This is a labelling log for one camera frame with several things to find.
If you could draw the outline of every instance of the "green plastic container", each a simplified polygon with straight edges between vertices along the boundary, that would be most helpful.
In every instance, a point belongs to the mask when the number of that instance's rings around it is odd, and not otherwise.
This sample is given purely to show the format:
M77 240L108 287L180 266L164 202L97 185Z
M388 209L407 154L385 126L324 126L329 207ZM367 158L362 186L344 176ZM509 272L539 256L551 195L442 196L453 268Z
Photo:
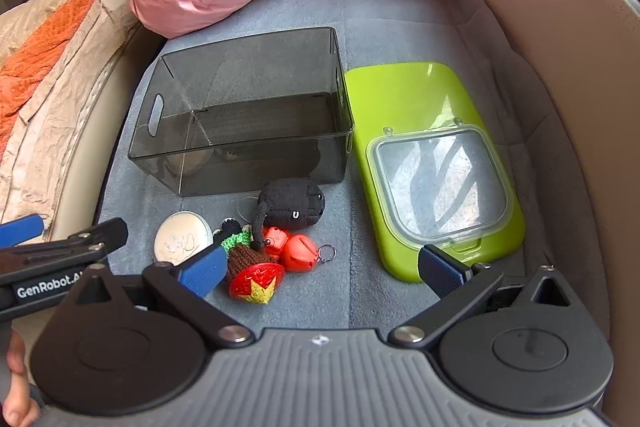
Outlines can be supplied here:
M524 216L494 144L456 74L437 62L345 74L382 263L420 282L418 251L490 263L522 243Z

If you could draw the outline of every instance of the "gray gripper base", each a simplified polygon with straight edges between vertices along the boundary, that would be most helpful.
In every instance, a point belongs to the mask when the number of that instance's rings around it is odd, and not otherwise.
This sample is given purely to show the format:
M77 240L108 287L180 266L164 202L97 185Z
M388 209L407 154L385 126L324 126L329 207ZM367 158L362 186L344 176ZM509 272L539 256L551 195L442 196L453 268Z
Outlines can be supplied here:
M491 385L488 375L487 385ZM183 395L121 418L47 408L36 427L604 427L590 410L520 419L457 396L418 351L372 330L265 330L253 346L220 351Z

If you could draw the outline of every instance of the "beige cloth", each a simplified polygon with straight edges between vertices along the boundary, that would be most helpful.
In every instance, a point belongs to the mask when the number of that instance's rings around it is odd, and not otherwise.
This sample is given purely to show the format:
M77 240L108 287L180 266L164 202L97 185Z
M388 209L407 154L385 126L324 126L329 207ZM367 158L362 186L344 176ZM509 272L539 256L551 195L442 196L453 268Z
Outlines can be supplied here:
M29 0L0 16L0 67L67 0ZM0 223L40 214L47 239L95 100L138 20L129 0L96 0L21 109L0 164Z

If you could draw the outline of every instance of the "storage bin handle hole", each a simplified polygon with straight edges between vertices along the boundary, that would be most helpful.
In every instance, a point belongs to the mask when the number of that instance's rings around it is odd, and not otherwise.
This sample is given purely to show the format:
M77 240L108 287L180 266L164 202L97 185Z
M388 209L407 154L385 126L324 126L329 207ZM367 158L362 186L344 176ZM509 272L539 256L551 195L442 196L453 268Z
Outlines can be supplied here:
M155 136L158 133L158 127L160 126L160 118L162 117L162 110L164 109L164 100L160 93L156 94L154 100L154 107L151 108L151 115L149 115L148 131L151 136Z

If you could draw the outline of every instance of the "knitted toy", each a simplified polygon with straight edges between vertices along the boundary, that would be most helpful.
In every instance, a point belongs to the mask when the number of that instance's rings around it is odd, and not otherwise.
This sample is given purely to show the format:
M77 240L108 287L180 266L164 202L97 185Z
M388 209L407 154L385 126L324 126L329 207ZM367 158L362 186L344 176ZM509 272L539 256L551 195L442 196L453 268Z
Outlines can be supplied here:
M240 223L232 217L227 217L222 222L220 228L214 232L213 237L216 237L218 234L228 235L228 237L222 240L221 243L227 256L229 254L229 250L236 244L241 243L246 246L251 244L251 226L245 225L244 227L241 227Z
M304 178L271 182L258 196L251 247L262 251L266 246L263 226L300 230L316 224L323 212L324 194L315 183Z
M229 249L226 281L229 295L255 304L267 304L284 277L284 268L266 253L238 243Z

